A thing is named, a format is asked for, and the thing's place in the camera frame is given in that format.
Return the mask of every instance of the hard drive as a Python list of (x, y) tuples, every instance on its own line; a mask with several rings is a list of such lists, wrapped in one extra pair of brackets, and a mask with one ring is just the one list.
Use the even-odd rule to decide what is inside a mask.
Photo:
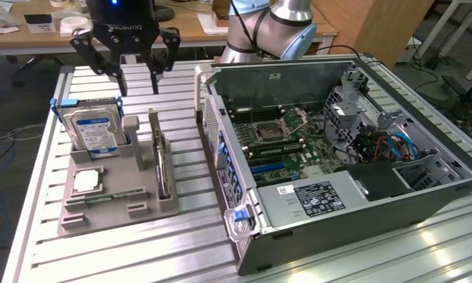
[(119, 155), (129, 144), (122, 129), (121, 98), (51, 100), (51, 108), (67, 128), (76, 150), (88, 150), (92, 158)]

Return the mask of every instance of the wooden cabinet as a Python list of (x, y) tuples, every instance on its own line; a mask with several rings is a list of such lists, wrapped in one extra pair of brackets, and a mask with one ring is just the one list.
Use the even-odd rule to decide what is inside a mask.
[[(395, 65), (434, 0), (313, 0), (339, 30), (334, 45), (371, 53), (389, 67)], [(346, 54), (333, 48), (330, 54)]]

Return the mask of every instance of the robotic arm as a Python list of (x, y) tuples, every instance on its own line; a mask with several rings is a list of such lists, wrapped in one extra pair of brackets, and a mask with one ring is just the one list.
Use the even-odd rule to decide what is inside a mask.
[(229, 45), (222, 63), (259, 61), (266, 51), (294, 60), (317, 35), (311, 0), (231, 0)]
[[(177, 28), (161, 28), (155, 20), (154, 0), (87, 0), (92, 30), (74, 32), (71, 44), (90, 64), (96, 74), (107, 74), (118, 81), (122, 96), (129, 93), (121, 58), (126, 54), (141, 54), (151, 71), (154, 93), (159, 93), (158, 76), (174, 67), (181, 47), (181, 33)], [(165, 52), (151, 47), (162, 36), (167, 46)], [(111, 50), (108, 62), (96, 51), (92, 40), (96, 38)]]

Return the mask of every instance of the aluminum profile table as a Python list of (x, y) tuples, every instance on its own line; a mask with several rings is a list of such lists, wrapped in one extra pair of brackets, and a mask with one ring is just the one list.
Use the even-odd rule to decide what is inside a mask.
[[(237, 275), (194, 112), (195, 66), (178, 62), (153, 92), (145, 65), (125, 67), (126, 113), (139, 116), (142, 140), (151, 138), (150, 107), (161, 111), (173, 141), (182, 214), (72, 238), (56, 227), (71, 140), (50, 114), (3, 282), (472, 282), (472, 194), (419, 225), (310, 256), (266, 272)], [(472, 156), (472, 140), (382, 65), (377, 72)], [(386, 110), (394, 101), (370, 86)], [(119, 88), (88, 67), (62, 73), (56, 98), (107, 97)]]

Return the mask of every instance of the motherboard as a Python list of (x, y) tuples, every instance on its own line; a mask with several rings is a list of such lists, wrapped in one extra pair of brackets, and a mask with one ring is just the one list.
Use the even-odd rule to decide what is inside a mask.
[(258, 187), (330, 174), (343, 165), (323, 135), (318, 111), (309, 106), (230, 113)]

